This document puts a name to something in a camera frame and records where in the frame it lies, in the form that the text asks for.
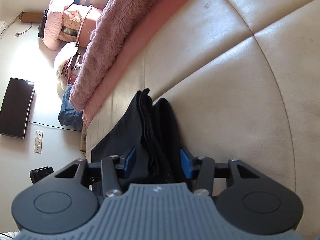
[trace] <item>sofa seam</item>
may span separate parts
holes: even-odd
[[[283,96],[282,96],[282,93],[281,93],[281,90],[280,90],[280,87],[279,87],[279,83],[278,83],[278,81],[277,81],[277,79],[276,79],[276,76],[275,76],[275,74],[274,74],[274,72],[273,72],[273,70],[272,70],[272,68],[271,68],[271,65],[270,65],[270,63],[269,63],[269,61],[268,61],[268,59],[267,59],[264,51],[262,50],[262,47],[260,46],[258,40],[256,39],[256,37],[255,37],[254,35],[253,35],[253,37],[254,37],[255,41],[257,42],[257,44],[258,44],[258,46],[259,46],[259,48],[260,48],[260,50],[261,50],[264,58],[266,59],[266,62],[267,62],[268,65],[269,65],[270,71],[271,71],[271,73],[272,73],[272,75],[273,75],[273,78],[274,78],[274,80],[275,80],[275,82],[276,82],[276,85],[277,85],[277,87],[278,87],[279,94],[280,94],[280,96],[281,96],[282,104],[283,104],[283,107],[284,107],[285,115],[286,115],[286,117],[287,117],[288,126],[289,126],[289,133],[290,133],[290,138],[291,138],[291,145],[292,145],[292,153],[293,153],[294,192],[296,192],[296,156],[295,156],[295,153],[294,153],[293,139],[292,139],[292,132],[291,132],[291,125],[290,125],[290,122],[289,122],[288,111],[287,111],[287,108],[286,108],[285,103],[284,103],[284,99],[283,99]]]
[[[284,111],[285,111],[285,114],[286,114],[286,117],[287,117],[288,126],[289,126],[289,133],[290,133],[291,145],[292,145],[292,153],[293,153],[294,192],[296,192],[296,158],[295,158],[294,147],[293,147],[292,132],[291,132],[291,126],[290,126],[290,122],[289,122],[289,116],[288,116],[287,108],[285,107],[284,99],[283,99],[283,96],[282,96],[282,93],[281,93],[281,90],[280,90],[280,87],[279,87],[278,81],[277,81],[277,79],[276,79],[276,76],[275,76],[275,74],[274,74],[274,72],[273,72],[273,70],[272,70],[272,68],[271,68],[271,65],[270,65],[270,63],[269,63],[269,61],[268,61],[268,59],[267,59],[267,57],[266,57],[266,55],[265,55],[264,51],[262,50],[262,48],[261,48],[261,46],[260,46],[260,44],[259,44],[258,40],[257,40],[257,39],[256,39],[256,37],[255,37],[255,33],[253,33],[253,31],[251,30],[251,28],[249,27],[249,25],[247,24],[247,22],[244,20],[244,18],[243,18],[243,17],[242,17],[242,15],[238,12],[238,10],[234,7],[234,5],[233,5],[229,0],[227,0],[227,1],[228,1],[228,3],[233,7],[233,9],[238,13],[238,15],[241,17],[241,19],[244,21],[244,23],[247,25],[248,29],[249,29],[249,30],[250,30],[250,32],[252,33],[252,37],[253,37],[253,38],[255,39],[255,41],[257,42],[257,44],[258,44],[258,46],[259,46],[259,48],[260,48],[260,50],[261,50],[261,52],[262,52],[262,54],[263,54],[264,58],[266,59],[266,61],[267,61],[268,65],[269,65],[269,68],[270,68],[270,70],[271,70],[271,73],[272,73],[272,75],[273,75],[273,78],[274,78],[274,80],[275,80],[275,82],[276,82],[276,85],[277,85],[277,87],[278,87],[279,94],[280,94],[281,99],[282,99],[282,103],[283,103]],[[271,26],[272,24],[276,23],[277,21],[280,21],[280,20],[281,20],[281,19],[283,19],[284,17],[286,17],[286,16],[288,16],[288,15],[292,14],[293,12],[295,12],[295,11],[299,10],[300,8],[302,8],[302,7],[306,6],[307,4],[309,4],[309,3],[313,2],[313,1],[315,1],[315,0],[312,0],[312,1],[310,1],[310,2],[308,2],[308,3],[306,3],[306,4],[304,4],[304,5],[300,6],[299,8],[297,8],[297,9],[295,9],[294,11],[290,12],[289,14],[287,14],[287,15],[285,15],[285,16],[283,16],[283,17],[281,17],[280,19],[278,19],[278,20],[276,20],[276,21],[274,21],[274,22],[272,22],[271,24],[269,24],[269,25],[268,25],[268,26],[266,26],[265,28],[268,28],[268,27],[269,27],[269,26]]]
[[[143,52],[143,89],[146,88],[145,60],[146,60],[146,48],[144,49],[144,52]]]
[[[114,97],[115,97],[115,92],[113,90],[112,92],[112,100],[111,100],[111,116],[110,116],[110,123],[113,124],[113,100],[114,100]]]
[[[85,145],[85,152],[87,152],[87,142],[88,140],[86,141],[86,145]],[[92,132],[90,132],[90,143],[92,142]]]
[[[237,11],[237,9],[234,7],[234,5],[229,1],[226,0],[232,7],[233,9],[237,12],[237,14],[241,17],[241,19],[243,20],[243,22],[245,23],[245,25],[247,25],[248,29],[250,30],[252,36],[254,36],[254,33],[252,32],[251,28],[249,27],[249,25],[247,24],[247,22],[244,20],[244,18],[242,17],[242,15]]]

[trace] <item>ridged gray surface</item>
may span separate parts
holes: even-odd
[[[132,184],[122,196],[105,199],[96,216],[81,228],[54,236],[22,231],[16,239],[302,240],[293,230],[277,236],[245,233],[221,217],[210,197],[192,194],[185,183]]]

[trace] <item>black bag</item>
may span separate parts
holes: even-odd
[[[38,37],[41,38],[41,39],[44,39],[44,27],[45,27],[45,23],[47,21],[48,11],[49,11],[49,9],[46,9],[44,11],[41,23],[40,23],[39,28],[38,28]]]

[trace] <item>black charger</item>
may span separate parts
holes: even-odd
[[[30,171],[30,179],[32,184],[35,184],[51,173],[53,173],[53,168],[48,166]]]

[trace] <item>rolled mat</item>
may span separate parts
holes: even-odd
[[[21,12],[19,19],[22,23],[41,23],[43,13]]]

